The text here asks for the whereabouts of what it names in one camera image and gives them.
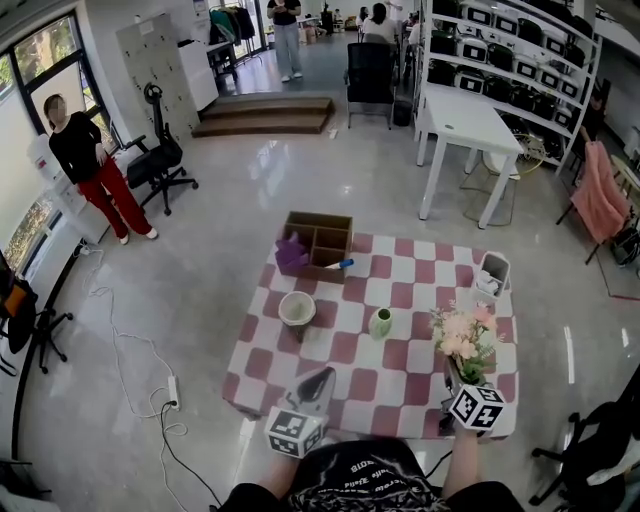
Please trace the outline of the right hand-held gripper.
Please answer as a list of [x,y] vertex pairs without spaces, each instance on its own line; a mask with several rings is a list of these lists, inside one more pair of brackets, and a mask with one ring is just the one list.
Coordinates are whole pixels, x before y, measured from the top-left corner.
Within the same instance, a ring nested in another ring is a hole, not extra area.
[[443,418],[438,424],[440,436],[453,436],[457,425],[476,432],[490,432],[505,410],[505,399],[492,387],[470,384],[459,386],[459,373],[451,357],[445,358],[445,387],[451,398],[442,405]]

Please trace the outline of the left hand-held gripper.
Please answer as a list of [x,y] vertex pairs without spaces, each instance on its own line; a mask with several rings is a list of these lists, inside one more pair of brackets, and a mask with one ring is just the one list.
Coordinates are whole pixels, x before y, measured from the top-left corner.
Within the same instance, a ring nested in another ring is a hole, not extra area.
[[271,450],[304,458],[325,437],[325,413],[336,385],[332,367],[317,368],[297,377],[291,393],[271,408],[264,435]]

